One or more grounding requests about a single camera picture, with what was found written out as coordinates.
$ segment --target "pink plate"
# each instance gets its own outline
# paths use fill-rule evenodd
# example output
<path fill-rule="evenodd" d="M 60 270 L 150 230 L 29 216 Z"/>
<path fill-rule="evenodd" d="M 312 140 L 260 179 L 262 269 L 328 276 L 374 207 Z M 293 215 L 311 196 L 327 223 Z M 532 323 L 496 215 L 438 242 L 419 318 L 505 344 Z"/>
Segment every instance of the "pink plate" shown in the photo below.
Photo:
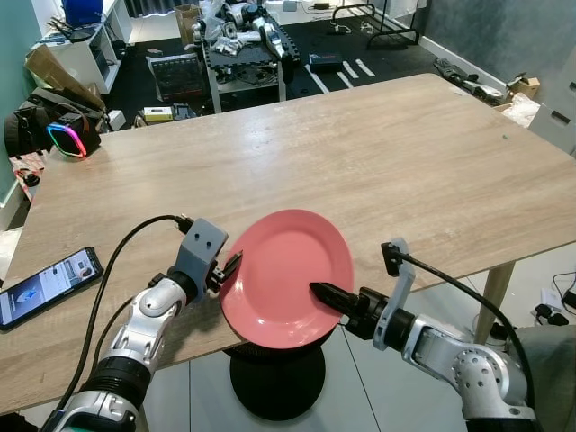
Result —
<path fill-rule="evenodd" d="M 352 292 L 352 257 L 338 229 L 305 210 L 272 213 L 252 225 L 229 252 L 243 251 L 220 291 L 226 320 L 261 347 L 294 348 L 331 331 L 341 314 L 320 302 L 310 282 Z"/>

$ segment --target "black box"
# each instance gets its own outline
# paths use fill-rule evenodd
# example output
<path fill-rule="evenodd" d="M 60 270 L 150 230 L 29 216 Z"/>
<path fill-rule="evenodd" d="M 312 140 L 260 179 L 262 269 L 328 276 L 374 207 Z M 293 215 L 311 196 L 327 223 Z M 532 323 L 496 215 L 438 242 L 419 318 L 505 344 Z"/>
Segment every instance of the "black box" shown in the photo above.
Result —
<path fill-rule="evenodd" d="M 310 54 L 310 71 L 339 72 L 342 70 L 342 56 L 337 52 L 323 52 Z"/>

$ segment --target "phone screen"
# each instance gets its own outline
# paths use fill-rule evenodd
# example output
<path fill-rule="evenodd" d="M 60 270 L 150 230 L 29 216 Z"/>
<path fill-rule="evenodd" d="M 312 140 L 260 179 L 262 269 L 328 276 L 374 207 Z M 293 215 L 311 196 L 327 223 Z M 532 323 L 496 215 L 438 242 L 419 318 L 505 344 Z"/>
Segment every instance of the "phone screen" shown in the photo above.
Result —
<path fill-rule="evenodd" d="M 0 293 L 0 319 L 3 325 L 34 311 L 55 297 L 71 291 L 96 273 L 86 249 Z"/>

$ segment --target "white tape line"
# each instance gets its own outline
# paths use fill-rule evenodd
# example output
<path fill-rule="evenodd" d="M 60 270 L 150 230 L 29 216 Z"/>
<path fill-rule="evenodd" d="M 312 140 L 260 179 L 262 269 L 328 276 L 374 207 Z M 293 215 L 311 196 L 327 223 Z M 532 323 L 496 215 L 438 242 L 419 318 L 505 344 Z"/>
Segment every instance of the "white tape line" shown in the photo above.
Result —
<path fill-rule="evenodd" d="M 306 68 L 306 70 L 308 71 L 308 73 L 310 74 L 310 76 L 312 77 L 314 82 L 318 85 L 318 87 L 320 87 L 320 90 L 322 90 L 322 93 L 330 93 L 330 91 L 324 85 L 324 83 L 322 82 L 320 77 L 310 70 L 310 65 L 304 65 L 304 67 Z"/>
<path fill-rule="evenodd" d="M 347 76 L 344 75 L 344 72 L 337 72 L 336 74 L 340 77 L 340 79 L 342 80 L 342 82 L 343 82 L 344 84 L 346 84 L 346 87 L 348 87 L 348 88 L 354 88 L 354 86 L 352 85 L 352 83 L 350 82 L 350 80 L 347 78 Z"/>
<path fill-rule="evenodd" d="M 343 61 L 342 64 L 344 65 L 344 69 L 346 70 L 346 72 L 347 72 L 353 79 L 358 79 L 358 74 L 352 69 L 352 67 L 350 66 L 350 63 L 348 63 L 347 61 Z"/>
<path fill-rule="evenodd" d="M 360 59 L 357 58 L 356 59 L 356 64 L 358 65 L 359 68 L 361 68 L 369 77 L 375 77 L 375 74 L 372 70 L 370 70 L 368 68 L 367 65 L 364 64 L 364 62 Z"/>

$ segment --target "gray bracket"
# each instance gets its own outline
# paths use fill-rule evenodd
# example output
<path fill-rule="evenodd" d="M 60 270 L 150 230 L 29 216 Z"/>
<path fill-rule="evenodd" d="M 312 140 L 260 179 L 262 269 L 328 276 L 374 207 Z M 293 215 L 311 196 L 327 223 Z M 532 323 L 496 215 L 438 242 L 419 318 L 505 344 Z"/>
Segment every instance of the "gray bracket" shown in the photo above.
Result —
<path fill-rule="evenodd" d="M 227 239 L 226 231 L 206 219 L 197 219 L 184 237 L 173 270 L 188 275 L 196 284 L 198 296 L 194 303 L 206 294 L 206 279 L 216 267 L 216 257 Z"/>
<path fill-rule="evenodd" d="M 400 249 L 400 252 L 403 252 L 404 254 L 409 253 L 408 244 L 404 238 L 393 238 L 391 243 L 394 246 L 397 246 Z M 408 297 L 410 288 L 416 278 L 414 267 L 411 263 L 404 261 L 402 264 L 398 265 L 398 268 L 398 281 L 394 287 L 394 292 L 388 300 L 388 304 L 384 308 L 382 315 L 378 319 L 378 324 L 376 325 L 376 330 L 374 332 L 372 343 L 376 349 L 380 349 L 381 351 L 388 347 L 384 343 L 384 336 L 386 335 L 386 329 L 390 323 L 390 318 L 397 309 L 402 308 L 406 303 L 406 298 Z"/>

